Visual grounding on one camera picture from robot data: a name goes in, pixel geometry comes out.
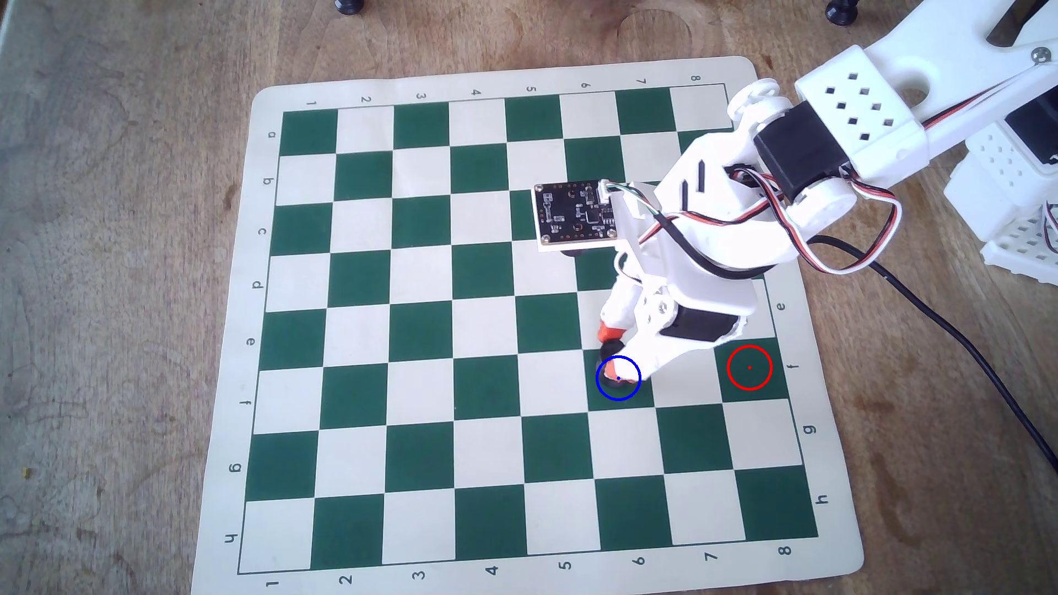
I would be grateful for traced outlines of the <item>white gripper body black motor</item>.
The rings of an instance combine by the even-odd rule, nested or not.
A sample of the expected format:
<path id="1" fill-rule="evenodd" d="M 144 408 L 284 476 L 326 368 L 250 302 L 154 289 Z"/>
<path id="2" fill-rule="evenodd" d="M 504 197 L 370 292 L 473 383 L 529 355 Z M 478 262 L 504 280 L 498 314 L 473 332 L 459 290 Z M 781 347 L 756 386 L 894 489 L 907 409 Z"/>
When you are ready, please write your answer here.
<path id="1" fill-rule="evenodd" d="M 752 280 L 796 258 L 774 213 L 781 194 L 760 165 L 758 129 L 697 138 L 656 185 L 615 182 L 614 267 L 617 280 L 652 293 L 635 311 L 645 331 L 736 340 L 758 310 Z"/>

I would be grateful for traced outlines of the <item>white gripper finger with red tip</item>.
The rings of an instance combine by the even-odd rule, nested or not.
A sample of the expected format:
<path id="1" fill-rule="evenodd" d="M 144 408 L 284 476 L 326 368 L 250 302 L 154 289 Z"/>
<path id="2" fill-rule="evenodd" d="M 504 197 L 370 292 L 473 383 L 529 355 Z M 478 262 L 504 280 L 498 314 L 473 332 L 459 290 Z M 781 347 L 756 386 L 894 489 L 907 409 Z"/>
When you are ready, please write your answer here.
<path id="1" fill-rule="evenodd" d="M 710 349 L 730 340 L 726 333 L 715 341 L 694 341 L 680 337 L 669 337 L 653 332 L 653 336 L 631 337 L 628 342 L 609 340 L 605 342 L 605 378 L 612 385 L 647 380 L 654 372 L 686 353 Z"/>
<path id="2" fill-rule="evenodd" d="M 637 328 L 637 336 L 653 336 L 643 329 L 644 325 L 636 322 L 635 315 L 636 308 L 650 295 L 651 291 L 643 293 L 641 285 L 632 280 L 615 280 L 612 294 L 600 311 L 599 341 L 620 340 L 633 327 Z"/>

